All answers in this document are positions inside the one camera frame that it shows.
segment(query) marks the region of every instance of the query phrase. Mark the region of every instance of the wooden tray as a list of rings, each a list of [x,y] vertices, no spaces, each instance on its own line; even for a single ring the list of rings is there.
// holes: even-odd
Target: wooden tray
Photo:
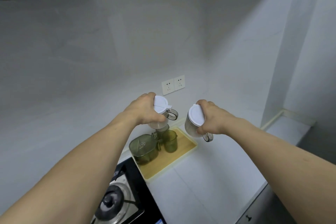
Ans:
[[[168,153],[162,145],[162,150],[159,152],[156,159],[144,166],[138,166],[145,180],[152,178],[175,160],[196,148],[197,143],[189,138],[189,136],[187,136],[179,127],[173,126],[170,130],[175,131],[177,134],[177,150],[173,153]]]

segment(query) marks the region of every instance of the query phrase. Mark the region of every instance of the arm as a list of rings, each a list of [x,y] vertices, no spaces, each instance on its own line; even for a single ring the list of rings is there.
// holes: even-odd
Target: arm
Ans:
[[[89,223],[135,126],[165,117],[154,111],[155,93],[143,94],[110,124],[62,158],[1,217],[1,224]]]
[[[199,100],[206,121],[198,130],[225,134],[249,155],[298,223],[336,223],[336,166],[212,102]]]

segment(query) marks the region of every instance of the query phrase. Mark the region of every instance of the canister lid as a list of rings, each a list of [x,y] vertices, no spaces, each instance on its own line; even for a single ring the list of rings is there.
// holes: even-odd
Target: canister lid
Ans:
[[[165,97],[162,97],[162,96],[154,97],[154,110],[157,113],[163,114],[170,108],[171,108],[171,105],[168,105],[168,100]]]
[[[195,126],[202,126],[205,121],[204,113],[200,105],[193,105],[188,112],[189,120]]]
[[[149,134],[135,138],[130,144],[129,149],[133,156],[141,157],[153,150],[157,141]]]

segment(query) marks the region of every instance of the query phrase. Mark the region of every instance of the stove burner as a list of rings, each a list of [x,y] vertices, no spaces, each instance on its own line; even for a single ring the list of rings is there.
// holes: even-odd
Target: stove burner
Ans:
[[[124,193],[119,186],[110,185],[95,215],[99,220],[109,221],[117,216],[124,205]]]

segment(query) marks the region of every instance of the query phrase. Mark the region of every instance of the gas stove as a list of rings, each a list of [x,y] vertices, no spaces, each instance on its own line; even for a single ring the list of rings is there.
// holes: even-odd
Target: gas stove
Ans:
[[[117,165],[91,224],[166,224],[132,158]]]

